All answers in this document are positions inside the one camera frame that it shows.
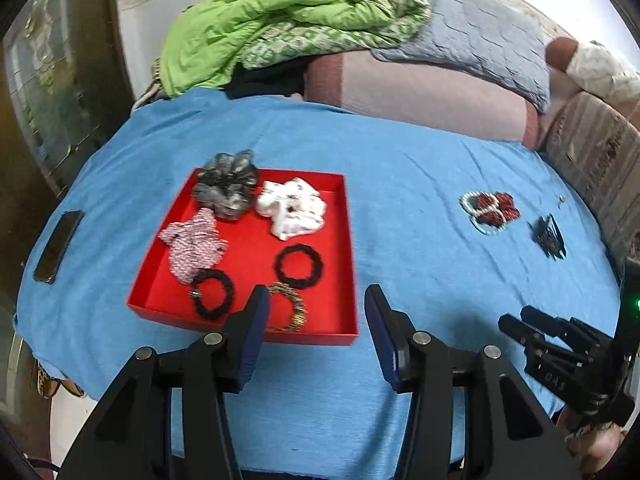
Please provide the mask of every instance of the gold beaded bracelet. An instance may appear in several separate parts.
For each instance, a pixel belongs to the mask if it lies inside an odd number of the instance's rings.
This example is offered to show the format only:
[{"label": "gold beaded bracelet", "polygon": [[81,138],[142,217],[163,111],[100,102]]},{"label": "gold beaded bracelet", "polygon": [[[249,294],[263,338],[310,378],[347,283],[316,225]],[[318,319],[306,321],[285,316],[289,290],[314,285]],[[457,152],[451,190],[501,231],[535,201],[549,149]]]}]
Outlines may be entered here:
[{"label": "gold beaded bracelet", "polygon": [[267,287],[269,294],[282,294],[288,300],[293,303],[293,314],[289,317],[289,324],[282,328],[275,328],[270,326],[270,330],[279,330],[280,332],[297,332],[306,323],[306,308],[305,303],[300,298],[300,295],[286,283],[275,282]]}]

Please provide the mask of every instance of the patterned bag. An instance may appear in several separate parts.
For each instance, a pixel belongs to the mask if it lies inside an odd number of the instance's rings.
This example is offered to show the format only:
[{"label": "patterned bag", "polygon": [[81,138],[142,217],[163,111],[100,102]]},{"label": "patterned bag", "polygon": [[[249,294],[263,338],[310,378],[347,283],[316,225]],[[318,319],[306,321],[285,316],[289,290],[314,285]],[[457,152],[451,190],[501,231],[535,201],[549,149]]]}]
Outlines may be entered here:
[{"label": "patterned bag", "polygon": [[596,96],[581,92],[551,127],[554,169],[578,192],[600,224],[616,267],[640,259],[640,134]]}]

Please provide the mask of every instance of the blue bed sheet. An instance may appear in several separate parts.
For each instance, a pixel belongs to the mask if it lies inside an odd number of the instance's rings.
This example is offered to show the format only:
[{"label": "blue bed sheet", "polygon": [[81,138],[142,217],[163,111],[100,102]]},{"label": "blue bed sheet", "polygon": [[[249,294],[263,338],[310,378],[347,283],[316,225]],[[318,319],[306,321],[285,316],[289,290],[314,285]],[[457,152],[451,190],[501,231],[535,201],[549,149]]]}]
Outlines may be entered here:
[{"label": "blue bed sheet", "polygon": [[[409,397],[380,372],[362,299],[380,283],[392,307],[445,343],[500,347],[522,371],[521,348],[497,328],[526,304],[612,333],[618,285],[584,203],[523,146],[487,142],[279,97],[228,101],[193,89],[142,108],[82,169],[24,271],[15,326],[53,375],[99,399],[140,346],[184,348],[199,334],[140,319],[125,301],[167,208],[195,166],[217,152],[255,150],[263,168],[343,173],[353,232],[360,337],[350,347],[265,344],[254,377],[226,396],[242,468],[330,479],[388,479]],[[522,219],[481,235],[458,203],[470,190],[511,193]],[[569,200],[558,206],[558,196]],[[34,266],[65,210],[86,216],[53,285]],[[568,256],[548,259],[527,221],[553,213]],[[527,378],[551,413],[559,403]],[[173,447],[182,450],[174,394]],[[456,400],[452,456],[463,453]]]}]

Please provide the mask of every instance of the metal screw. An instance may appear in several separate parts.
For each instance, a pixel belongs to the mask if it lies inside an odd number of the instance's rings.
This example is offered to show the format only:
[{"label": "metal screw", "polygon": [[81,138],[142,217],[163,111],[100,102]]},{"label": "metal screw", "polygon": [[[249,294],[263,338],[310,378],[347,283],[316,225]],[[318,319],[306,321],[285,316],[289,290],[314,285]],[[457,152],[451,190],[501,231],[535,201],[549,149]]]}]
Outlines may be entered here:
[{"label": "metal screw", "polygon": [[205,345],[217,345],[222,342],[222,334],[218,332],[210,332],[204,336]]},{"label": "metal screw", "polygon": [[500,349],[494,345],[487,345],[484,347],[484,355],[486,355],[489,359],[497,359],[502,355]]},{"label": "metal screw", "polygon": [[413,339],[418,345],[428,345],[431,342],[431,336],[426,332],[414,332]]},{"label": "metal screw", "polygon": [[136,359],[138,361],[144,361],[145,359],[149,359],[153,351],[148,346],[143,346],[142,348],[138,348],[136,350]]}]

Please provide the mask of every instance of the robotic hand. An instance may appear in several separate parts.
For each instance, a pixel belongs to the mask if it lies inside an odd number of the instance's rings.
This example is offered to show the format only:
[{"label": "robotic hand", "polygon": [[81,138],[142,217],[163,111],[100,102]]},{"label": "robotic hand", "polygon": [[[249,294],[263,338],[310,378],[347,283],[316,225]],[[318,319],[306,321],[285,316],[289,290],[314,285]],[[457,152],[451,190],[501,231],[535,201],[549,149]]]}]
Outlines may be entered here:
[{"label": "robotic hand", "polygon": [[[542,332],[513,316],[500,318],[500,328],[525,346],[527,373],[563,398],[580,422],[624,423],[633,410],[625,385],[640,339],[635,322],[640,316],[628,314],[625,301],[640,291],[639,269],[627,267],[614,338],[532,307],[523,309],[522,319]],[[498,348],[488,345],[477,353],[448,348],[392,310],[379,285],[367,288],[364,303],[384,378],[396,393],[412,394],[395,480],[447,479],[453,388],[463,388],[466,397],[463,480],[580,478],[562,436]],[[251,379],[268,317],[267,288],[257,285],[244,310],[229,315],[220,332],[166,354],[138,349],[89,416],[58,479],[174,480],[171,389],[182,388],[186,478],[242,480],[223,394],[239,393]],[[564,338],[574,351],[546,342],[543,332]],[[637,478],[632,446],[639,433],[636,422],[603,478]],[[630,456],[636,461],[631,468]]]}]

